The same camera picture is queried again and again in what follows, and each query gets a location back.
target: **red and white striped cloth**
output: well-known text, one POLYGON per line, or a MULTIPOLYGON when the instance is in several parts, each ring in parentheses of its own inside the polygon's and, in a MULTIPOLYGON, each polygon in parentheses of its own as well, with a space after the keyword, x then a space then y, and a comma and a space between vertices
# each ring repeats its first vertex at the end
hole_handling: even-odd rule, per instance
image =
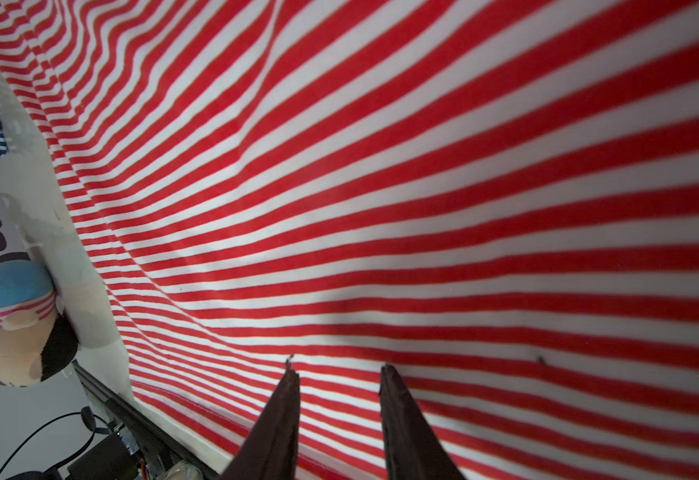
POLYGON ((37 313, 40 320, 45 320, 56 310, 56 292, 51 290, 44 296, 27 302, 17 303, 15 305, 0 307, 0 327, 3 326, 3 319, 14 312, 21 310, 33 310, 37 313))
POLYGON ((134 394, 385 477, 379 368, 468 478, 699 478, 699 2, 0 0, 134 394))

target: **plush toy head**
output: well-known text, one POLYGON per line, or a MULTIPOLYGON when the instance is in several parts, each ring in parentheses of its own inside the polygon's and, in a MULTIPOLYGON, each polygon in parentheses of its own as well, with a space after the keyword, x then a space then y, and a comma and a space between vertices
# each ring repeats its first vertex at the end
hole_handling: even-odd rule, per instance
POLYGON ((70 363, 77 348, 46 269, 29 260, 0 263, 0 384, 45 380, 70 363))

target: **stuffed animal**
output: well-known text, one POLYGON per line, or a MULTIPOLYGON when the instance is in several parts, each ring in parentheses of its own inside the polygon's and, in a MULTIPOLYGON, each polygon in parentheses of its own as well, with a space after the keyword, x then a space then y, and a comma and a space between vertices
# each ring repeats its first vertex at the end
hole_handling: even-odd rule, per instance
POLYGON ((69 364, 77 349, 46 268, 29 260, 1 262, 0 385, 39 383, 69 364))

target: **black cable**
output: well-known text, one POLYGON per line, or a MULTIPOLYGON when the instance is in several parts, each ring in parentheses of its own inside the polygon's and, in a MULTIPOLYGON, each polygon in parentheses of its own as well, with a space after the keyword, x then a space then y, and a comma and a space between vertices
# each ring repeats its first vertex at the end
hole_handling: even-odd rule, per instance
MULTIPOLYGON (((40 428, 38 428, 37 430, 35 430, 32 434, 30 434, 29 437, 25 438, 25 439, 24 439, 24 442, 22 442, 21 445, 19 445, 18 447, 16 447, 16 450, 14 450, 14 452, 11 454, 11 456, 9 456, 8 460, 6 460, 6 462, 3 463, 3 466, 0 467, 0 474, 3 473, 3 470, 6 469, 6 466, 8 466, 9 462, 11 461, 12 458, 14 458, 14 456, 18 453, 18 451, 19 451, 26 443, 29 442, 29 439, 30 439, 30 438, 34 437, 35 434, 37 434, 38 432, 40 432, 41 430, 43 430, 45 427, 48 427, 49 425, 51 425, 51 424, 54 423, 55 421, 61 420, 62 418, 71 417, 71 416, 73 416, 73 415, 81 415, 81 413, 80 413, 80 412, 66 413, 66 414, 64 414, 64 415, 61 415, 61 416, 58 416, 58 417, 54 418, 53 420, 49 420, 48 422, 44 423, 40 428)), ((95 418, 98 418, 99 420, 102 421, 102 423, 104 423, 105 425, 107 425, 107 423, 105 422, 105 420, 104 420, 102 417, 100 417, 100 416, 98 416, 98 415, 94 415, 94 417, 95 417, 95 418)), ((91 437, 88 439, 88 441, 87 441, 86 444, 83 446, 83 448, 80 449, 80 450, 78 450, 74 456, 67 457, 67 458, 65 459, 64 463, 57 464, 57 465, 54 466, 53 468, 58 468, 58 467, 60 467, 60 466, 63 466, 63 465, 65 465, 67 462, 69 462, 70 460, 72 460, 73 458, 75 458, 76 456, 78 456, 78 455, 80 455, 81 453, 83 453, 83 452, 86 450, 86 448, 88 448, 88 446, 91 445, 91 442, 93 442, 93 440, 94 440, 94 435, 95 435, 95 432, 93 432, 93 433, 91 434, 91 437)))

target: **plush toy arm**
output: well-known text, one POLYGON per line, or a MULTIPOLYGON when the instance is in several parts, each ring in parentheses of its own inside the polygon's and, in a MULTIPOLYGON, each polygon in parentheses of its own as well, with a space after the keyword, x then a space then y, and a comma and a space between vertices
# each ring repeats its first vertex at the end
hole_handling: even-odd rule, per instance
POLYGON ((32 310, 20 310, 18 312, 9 313, 3 319, 4 330, 19 330, 25 329, 28 326, 35 325, 40 319, 38 314, 32 310))

